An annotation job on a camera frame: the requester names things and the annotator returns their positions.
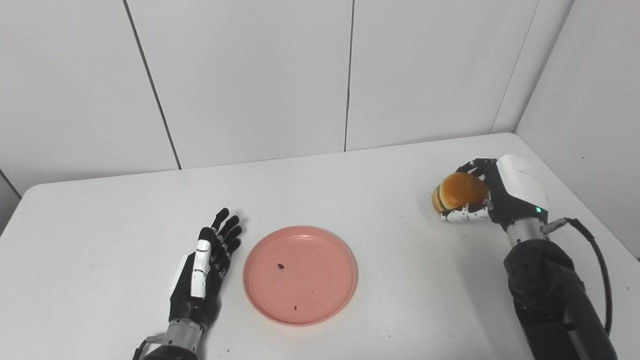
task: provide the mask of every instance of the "black cable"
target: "black cable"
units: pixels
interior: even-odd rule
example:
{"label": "black cable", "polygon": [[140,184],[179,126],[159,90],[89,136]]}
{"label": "black cable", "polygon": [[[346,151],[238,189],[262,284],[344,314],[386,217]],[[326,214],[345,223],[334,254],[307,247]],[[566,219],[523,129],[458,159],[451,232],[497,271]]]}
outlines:
{"label": "black cable", "polygon": [[611,281],[609,280],[609,271],[607,269],[607,264],[604,261],[604,256],[602,255],[602,251],[600,251],[600,247],[596,243],[596,239],[591,234],[591,232],[582,225],[580,220],[576,218],[564,218],[571,226],[573,226],[576,230],[582,234],[587,241],[593,247],[593,252],[596,253],[596,257],[598,258],[598,263],[600,264],[600,271],[602,272],[602,282],[604,283],[604,296],[605,296],[605,321],[604,321],[604,331],[609,335],[611,332],[611,322],[612,314],[613,314],[613,303],[611,300]]}
{"label": "black cable", "polygon": [[140,344],[140,346],[138,346],[136,351],[133,352],[132,360],[140,360],[140,356],[145,351],[145,346],[147,346],[147,339],[142,340],[142,343]]}

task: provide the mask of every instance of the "pink plate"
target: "pink plate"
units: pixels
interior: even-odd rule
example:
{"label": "pink plate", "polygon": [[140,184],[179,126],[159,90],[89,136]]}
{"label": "pink plate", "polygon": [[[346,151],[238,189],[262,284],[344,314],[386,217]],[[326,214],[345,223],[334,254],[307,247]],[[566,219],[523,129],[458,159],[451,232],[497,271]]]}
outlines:
{"label": "pink plate", "polygon": [[284,325],[313,325],[349,302],[356,265],[333,234],[317,227],[285,227],[251,250],[243,283],[249,301],[264,316]]}

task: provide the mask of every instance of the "sesame-free bun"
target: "sesame-free bun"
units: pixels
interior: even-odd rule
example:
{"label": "sesame-free bun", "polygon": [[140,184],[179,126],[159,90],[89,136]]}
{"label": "sesame-free bun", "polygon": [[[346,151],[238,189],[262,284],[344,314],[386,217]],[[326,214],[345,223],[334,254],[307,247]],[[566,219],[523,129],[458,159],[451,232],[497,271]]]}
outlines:
{"label": "sesame-free bun", "polygon": [[477,176],[455,172],[442,180],[431,195],[431,202],[438,213],[455,209],[470,202],[489,198],[489,189]]}

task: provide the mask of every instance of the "robotic hand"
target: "robotic hand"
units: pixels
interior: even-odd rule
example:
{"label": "robotic hand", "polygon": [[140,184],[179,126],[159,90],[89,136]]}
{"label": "robotic hand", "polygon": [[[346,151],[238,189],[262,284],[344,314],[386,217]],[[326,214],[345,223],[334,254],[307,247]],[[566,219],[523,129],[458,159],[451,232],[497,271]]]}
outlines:
{"label": "robotic hand", "polygon": [[[442,220],[490,218],[507,232],[513,248],[504,260],[515,311],[537,360],[615,360],[609,340],[611,286],[604,257],[593,235],[577,220],[548,221],[547,197],[536,171],[523,159],[505,155],[477,158],[456,172],[477,176],[490,198],[444,210]],[[603,326],[575,272],[573,261],[549,233],[574,226],[592,245],[602,270],[606,321]]]}
{"label": "robotic hand", "polygon": [[[196,350],[202,333],[210,327],[218,314],[218,293],[227,273],[231,256],[240,246],[238,236],[242,227],[238,216],[229,216],[222,209],[211,227],[203,227],[196,251],[186,259],[171,295],[169,326],[162,337],[162,345],[144,360],[197,360]],[[143,352],[147,338],[134,354],[137,360]]]}

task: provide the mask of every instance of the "white wall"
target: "white wall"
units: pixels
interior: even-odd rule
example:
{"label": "white wall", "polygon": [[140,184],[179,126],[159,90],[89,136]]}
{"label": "white wall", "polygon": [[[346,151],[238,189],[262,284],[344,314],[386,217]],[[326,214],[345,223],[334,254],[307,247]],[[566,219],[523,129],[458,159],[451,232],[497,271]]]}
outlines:
{"label": "white wall", "polygon": [[344,149],[352,0],[132,0],[184,168]]}
{"label": "white wall", "polygon": [[347,149],[512,132],[570,3],[356,1]]}
{"label": "white wall", "polygon": [[1,2],[0,114],[20,193],[177,168],[121,1]]}
{"label": "white wall", "polygon": [[639,19],[636,0],[576,1],[516,131],[636,257]]}
{"label": "white wall", "polygon": [[0,234],[9,222],[13,210],[18,205],[18,195],[11,189],[11,186],[0,176]]}
{"label": "white wall", "polygon": [[[130,0],[185,167],[513,130],[569,4]],[[0,3],[0,168],[177,168],[123,2]]]}

